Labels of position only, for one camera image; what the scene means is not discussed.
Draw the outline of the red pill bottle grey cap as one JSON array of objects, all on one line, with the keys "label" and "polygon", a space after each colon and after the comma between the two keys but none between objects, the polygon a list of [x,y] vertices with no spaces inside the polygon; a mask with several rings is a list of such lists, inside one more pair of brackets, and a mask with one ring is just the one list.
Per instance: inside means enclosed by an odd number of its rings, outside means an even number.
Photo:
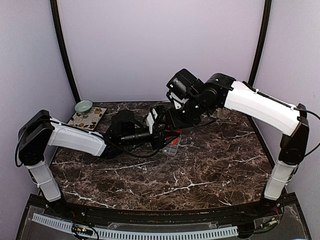
[{"label": "red pill bottle grey cap", "polygon": [[166,137],[167,144],[169,146],[175,146],[178,144],[178,140],[181,134],[181,130],[177,129],[176,131],[170,132],[170,135]]}]

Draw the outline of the clear plastic pill organizer box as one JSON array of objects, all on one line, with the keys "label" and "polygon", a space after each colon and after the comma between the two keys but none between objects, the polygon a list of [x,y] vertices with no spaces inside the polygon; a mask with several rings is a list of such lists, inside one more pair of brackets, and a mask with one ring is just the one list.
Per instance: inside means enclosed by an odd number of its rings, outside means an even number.
[{"label": "clear plastic pill organizer box", "polygon": [[182,137],[180,136],[178,139],[178,145],[164,147],[161,151],[168,156],[172,156],[172,157],[175,156],[178,152],[181,138]]}]

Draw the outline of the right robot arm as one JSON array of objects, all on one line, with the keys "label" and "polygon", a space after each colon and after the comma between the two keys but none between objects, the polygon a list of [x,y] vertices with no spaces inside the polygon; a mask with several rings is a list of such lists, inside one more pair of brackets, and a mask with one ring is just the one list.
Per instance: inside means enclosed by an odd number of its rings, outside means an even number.
[{"label": "right robot arm", "polygon": [[294,169],[308,155],[310,128],[306,107],[278,100],[223,73],[215,73],[202,82],[183,68],[166,86],[167,98],[174,104],[166,112],[172,130],[197,125],[205,112],[226,108],[263,121],[282,133],[280,152],[265,185],[264,199],[255,205],[255,213],[266,217],[274,210],[274,201],[280,197]]}]

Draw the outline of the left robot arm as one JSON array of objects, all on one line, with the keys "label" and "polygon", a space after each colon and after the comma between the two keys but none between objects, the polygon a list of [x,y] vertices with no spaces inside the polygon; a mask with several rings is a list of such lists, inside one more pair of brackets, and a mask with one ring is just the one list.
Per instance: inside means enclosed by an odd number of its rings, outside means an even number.
[{"label": "left robot arm", "polygon": [[180,136],[167,127],[163,117],[163,113],[152,109],[143,124],[133,111],[121,110],[112,116],[111,125],[102,134],[68,125],[52,118],[47,110],[41,110],[18,132],[15,164],[27,167],[34,183],[51,203],[51,210],[58,217],[67,218],[71,208],[62,200],[63,194],[45,161],[47,146],[68,148],[108,160],[123,153],[133,156],[125,147],[140,147],[146,143],[158,153]]}]

